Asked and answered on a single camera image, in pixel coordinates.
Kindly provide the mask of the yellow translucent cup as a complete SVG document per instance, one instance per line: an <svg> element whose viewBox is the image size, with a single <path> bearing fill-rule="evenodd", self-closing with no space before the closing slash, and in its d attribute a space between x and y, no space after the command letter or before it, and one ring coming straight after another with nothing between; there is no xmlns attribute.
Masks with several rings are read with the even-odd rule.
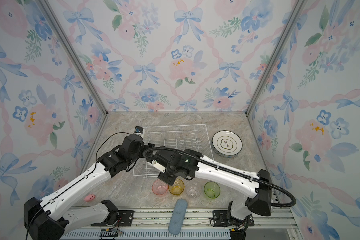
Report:
<svg viewBox="0 0 360 240"><path fill-rule="evenodd" d="M169 186L169 192L174 196L179 196L183 193L185 184L181 179L176 179L172 186Z"/></svg>

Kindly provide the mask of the pink translucent cup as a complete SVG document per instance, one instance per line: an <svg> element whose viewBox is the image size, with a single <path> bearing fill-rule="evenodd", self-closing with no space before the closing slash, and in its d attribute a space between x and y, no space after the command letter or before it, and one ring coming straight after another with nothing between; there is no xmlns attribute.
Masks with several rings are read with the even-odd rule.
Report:
<svg viewBox="0 0 360 240"><path fill-rule="evenodd" d="M163 181L157 179L152 184L152 192L157 196L164 195L169 189L169 186Z"/></svg>

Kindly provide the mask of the clear glass cup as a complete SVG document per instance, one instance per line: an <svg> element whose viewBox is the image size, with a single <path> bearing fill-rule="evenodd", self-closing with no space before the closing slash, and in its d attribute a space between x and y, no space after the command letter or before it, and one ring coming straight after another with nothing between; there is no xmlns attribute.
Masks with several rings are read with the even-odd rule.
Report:
<svg viewBox="0 0 360 240"><path fill-rule="evenodd" d="M201 195L201 188L199 184L189 183L186 185L186 194L190 199L197 199Z"/></svg>

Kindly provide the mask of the green translucent cup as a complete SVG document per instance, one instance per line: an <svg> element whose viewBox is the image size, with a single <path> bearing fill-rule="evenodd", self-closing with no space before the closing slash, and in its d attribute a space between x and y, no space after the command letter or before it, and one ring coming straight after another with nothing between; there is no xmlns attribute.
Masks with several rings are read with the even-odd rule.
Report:
<svg viewBox="0 0 360 240"><path fill-rule="evenodd" d="M210 199L216 199L221 194L220 186L215 182L207 182L204 185L204 193Z"/></svg>

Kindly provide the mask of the white plate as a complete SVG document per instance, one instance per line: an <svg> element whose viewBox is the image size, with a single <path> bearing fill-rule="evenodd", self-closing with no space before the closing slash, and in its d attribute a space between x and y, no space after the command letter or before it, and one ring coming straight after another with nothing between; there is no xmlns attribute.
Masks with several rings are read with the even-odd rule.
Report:
<svg viewBox="0 0 360 240"><path fill-rule="evenodd" d="M227 158L238 155L243 149L241 138L231 131L219 131L215 133L211 143L216 153Z"/></svg>

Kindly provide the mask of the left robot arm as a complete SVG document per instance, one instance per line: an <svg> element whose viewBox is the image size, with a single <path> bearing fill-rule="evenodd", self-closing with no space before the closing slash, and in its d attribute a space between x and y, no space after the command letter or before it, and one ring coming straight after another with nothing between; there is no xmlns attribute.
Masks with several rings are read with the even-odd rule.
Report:
<svg viewBox="0 0 360 240"><path fill-rule="evenodd" d="M100 156L88 170L61 189L39 200L30 198L24 204L25 238L58 240L64 234L88 225L116 226L121 216L110 200L79 210L70 208L95 187L120 172L129 171L143 157L143 152L152 147L154 145L145 144L141 136L130 134L121 145Z"/></svg>

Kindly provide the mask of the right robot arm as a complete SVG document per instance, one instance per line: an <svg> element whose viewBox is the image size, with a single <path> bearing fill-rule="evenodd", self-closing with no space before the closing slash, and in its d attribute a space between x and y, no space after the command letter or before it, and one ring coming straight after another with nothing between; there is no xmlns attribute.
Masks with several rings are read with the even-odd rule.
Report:
<svg viewBox="0 0 360 240"><path fill-rule="evenodd" d="M251 214L271 216L272 188L270 174L265 170L258 173L241 171L189 149L156 147L145 151L143 156L160 170L158 178L170 186L178 177L189 181L203 179L243 194L243 200L229 203L227 218L231 224L237 224Z"/></svg>

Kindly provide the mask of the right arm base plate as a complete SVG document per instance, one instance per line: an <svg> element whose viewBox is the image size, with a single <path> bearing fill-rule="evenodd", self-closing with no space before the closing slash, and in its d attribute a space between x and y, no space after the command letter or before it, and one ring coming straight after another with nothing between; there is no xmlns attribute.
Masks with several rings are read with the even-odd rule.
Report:
<svg viewBox="0 0 360 240"><path fill-rule="evenodd" d="M252 215L245 217L243 220L236 219L230 215L227 210L214 210L212 211L212 219L210 224L213 227L254 227L254 219Z"/></svg>

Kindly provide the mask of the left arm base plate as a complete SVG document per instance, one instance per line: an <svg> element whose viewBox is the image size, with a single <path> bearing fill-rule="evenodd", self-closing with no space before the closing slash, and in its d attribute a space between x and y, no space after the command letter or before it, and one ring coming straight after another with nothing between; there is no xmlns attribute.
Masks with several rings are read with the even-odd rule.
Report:
<svg viewBox="0 0 360 240"><path fill-rule="evenodd" d="M130 227L132 225L134 211L119 210L111 212L106 219L101 223L91 224L91 227Z"/></svg>

